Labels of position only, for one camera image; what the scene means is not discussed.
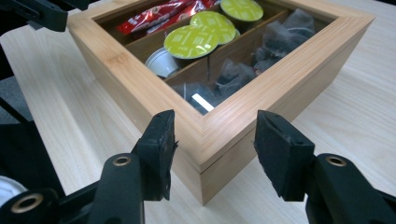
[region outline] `wooden tea box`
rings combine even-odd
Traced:
[[[116,26],[163,2],[114,0],[70,16],[68,28],[97,79],[141,132],[158,112],[175,110],[179,147],[172,169],[202,204],[256,156],[257,111],[274,111],[288,120],[297,117],[334,80],[374,19],[320,0],[257,0],[264,10],[259,21],[236,22],[241,35],[235,40],[185,61],[175,74],[162,79],[145,61],[163,47],[167,34],[189,19],[137,40]],[[202,115],[171,88],[213,83],[226,59],[249,64],[265,26],[284,21],[296,8],[315,18],[317,33],[212,111]],[[210,10],[222,13],[220,7]]]

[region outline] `red tea packet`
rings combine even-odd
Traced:
[[[206,6],[204,5],[203,1],[195,0],[195,1],[193,1],[192,4],[185,7],[181,12],[177,13],[175,16],[171,17],[169,20],[164,21],[156,26],[149,28],[147,30],[147,34],[149,35],[156,31],[166,29],[166,27],[168,27],[178,21],[186,19],[186,18],[196,14],[197,12],[205,10],[205,9],[206,9]]]
[[[125,35],[154,26],[168,20],[191,4],[193,0],[170,0],[165,4],[152,7],[124,22],[117,28]]]

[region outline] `wooden table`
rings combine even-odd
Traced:
[[[396,195],[396,7],[332,0],[376,19],[340,74],[293,124],[350,160],[372,185]],[[110,156],[129,152],[141,133],[95,79],[68,32],[29,26],[1,36],[66,194],[99,179]],[[304,203],[276,196],[257,159],[206,206],[172,175],[171,200],[148,203],[147,223],[306,223]]]

